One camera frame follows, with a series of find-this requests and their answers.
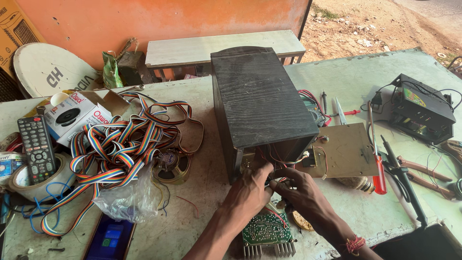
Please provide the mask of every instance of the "connector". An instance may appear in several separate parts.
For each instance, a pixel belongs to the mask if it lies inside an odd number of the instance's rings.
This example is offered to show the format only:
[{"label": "connector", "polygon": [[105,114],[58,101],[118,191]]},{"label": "connector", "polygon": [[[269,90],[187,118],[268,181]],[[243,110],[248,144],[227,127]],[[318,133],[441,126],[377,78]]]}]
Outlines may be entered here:
[{"label": "connector", "polygon": [[382,92],[381,91],[376,91],[375,96],[371,100],[371,107],[374,109],[375,105],[377,105],[377,109],[380,108],[382,105]]}]

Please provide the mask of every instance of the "satellite dish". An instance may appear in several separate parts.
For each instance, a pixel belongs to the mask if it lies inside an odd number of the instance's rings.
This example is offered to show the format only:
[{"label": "satellite dish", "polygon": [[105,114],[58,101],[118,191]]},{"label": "satellite dish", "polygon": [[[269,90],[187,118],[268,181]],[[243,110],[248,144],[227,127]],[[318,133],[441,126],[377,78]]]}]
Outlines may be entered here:
[{"label": "satellite dish", "polygon": [[98,71],[72,52],[47,43],[28,43],[13,57],[14,70],[26,97],[46,97],[67,89],[102,88]]}]

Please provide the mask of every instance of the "orange wall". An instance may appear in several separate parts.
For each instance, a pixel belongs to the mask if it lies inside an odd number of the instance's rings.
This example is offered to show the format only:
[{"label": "orange wall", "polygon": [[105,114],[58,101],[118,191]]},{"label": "orange wall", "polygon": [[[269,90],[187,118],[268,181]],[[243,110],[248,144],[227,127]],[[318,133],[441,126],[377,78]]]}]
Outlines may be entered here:
[{"label": "orange wall", "polygon": [[16,0],[49,44],[101,70],[101,51],[119,52],[129,36],[148,41],[291,29],[308,0]]}]

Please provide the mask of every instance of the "rainbow ribbon cable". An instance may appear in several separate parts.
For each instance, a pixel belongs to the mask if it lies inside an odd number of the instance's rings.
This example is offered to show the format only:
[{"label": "rainbow ribbon cable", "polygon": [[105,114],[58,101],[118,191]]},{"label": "rainbow ribbon cable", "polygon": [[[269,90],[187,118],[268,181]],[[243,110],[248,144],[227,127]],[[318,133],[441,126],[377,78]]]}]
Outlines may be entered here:
[{"label": "rainbow ribbon cable", "polygon": [[[159,149],[173,145],[178,136],[178,149],[185,154],[196,152],[202,145],[204,138],[204,125],[201,121],[192,119],[191,106],[186,101],[158,102],[157,100],[136,91],[120,93],[121,96],[139,99],[141,112],[139,115],[131,115],[128,121],[122,120],[122,116],[114,116],[107,124],[88,124],[83,130],[72,137],[71,152],[72,161],[70,168],[79,182],[69,195],[53,205],[44,215],[41,222],[42,231],[51,236],[62,236],[71,232],[85,213],[94,205],[92,201],[81,211],[72,227],[66,232],[58,232],[55,227],[47,223],[47,216],[66,205],[87,188],[92,186],[93,198],[99,195],[99,188],[113,189],[127,185],[131,180],[138,178],[138,171],[159,154]],[[165,115],[168,107],[176,106],[184,113],[184,119],[180,121],[169,121],[159,119],[159,115]],[[177,125],[184,123],[187,119],[194,124],[202,126],[202,137],[199,146],[194,151],[187,151],[181,147],[182,135]],[[84,137],[90,143],[90,152],[84,147]],[[93,163],[98,164],[96,175],[88,175]]]}]

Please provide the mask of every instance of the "tv remote control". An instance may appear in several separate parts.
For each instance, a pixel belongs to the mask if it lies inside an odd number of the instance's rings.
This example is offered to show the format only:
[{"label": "tv remote control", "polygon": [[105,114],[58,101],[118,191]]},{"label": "tv remote control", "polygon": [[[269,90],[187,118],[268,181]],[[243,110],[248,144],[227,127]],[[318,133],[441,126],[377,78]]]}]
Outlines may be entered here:
[{"label": "tv remote control", "polygon": [[18,119],[32,184],[39,184],[56,172],[56,158],[43,116]]}]

